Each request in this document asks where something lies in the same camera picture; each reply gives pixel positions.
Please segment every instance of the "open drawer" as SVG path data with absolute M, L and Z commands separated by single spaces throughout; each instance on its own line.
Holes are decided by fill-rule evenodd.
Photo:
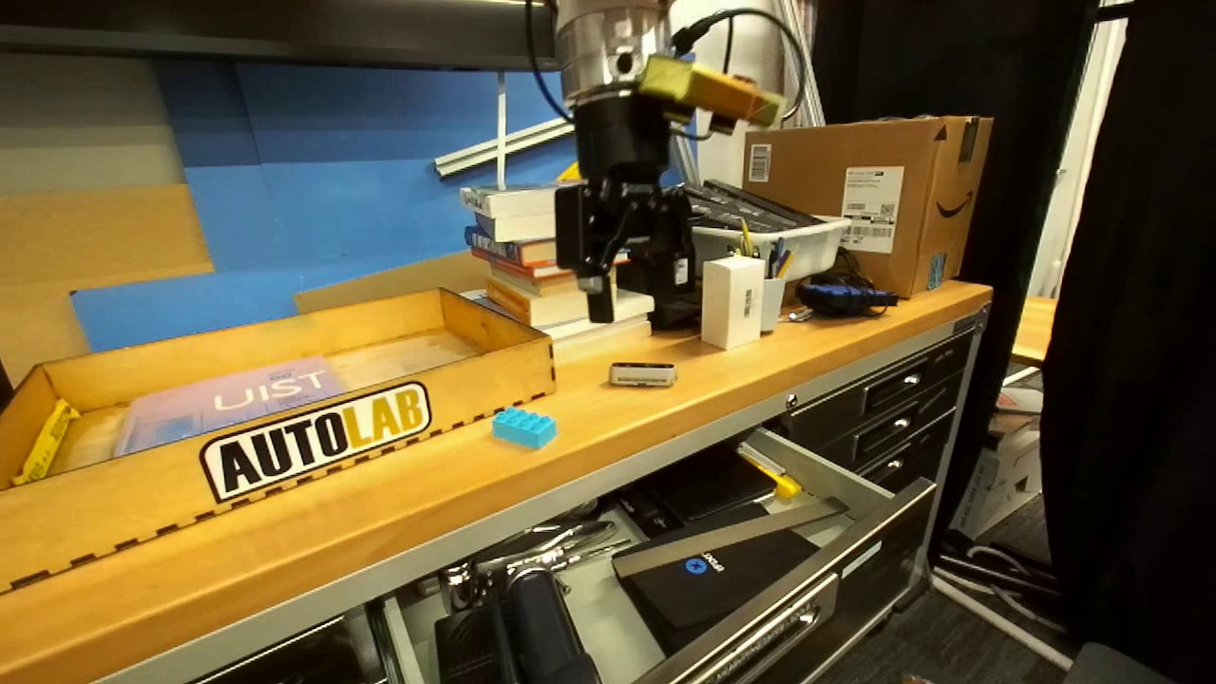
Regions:
M 608 508 L 600 520 L 610 520 L 610 537 L 581 563 L 549 570 L 574 641 L 581 641 L 604 684 L 810 680 L 903 596 L 936 502 L 927 478 L 888 495 L 777 433 L 757 428 L 746 444 L 788 469 L 800 483 L 800 498 L 772 507 L 769 518 L 665 544 L 647 544 L 619 508 Z M 660 647 L 648 632 L 655 623 L 637 613 L 637 592 L 625 592 L 625 579 L 665 563 L 688 573 L 705 573 L 705 565 L 720 573 L 715 547 L 757 531 L 799 531 L 814 550 L 750 592 L 726 618 L 675 650 Z M 403 680 L 460 680 L 451 675 L 451 659 L 439 664 L 438 647 L 438 623 L 451 623 L 451 583 L 427 579 L 390 602 L 400 602 Z

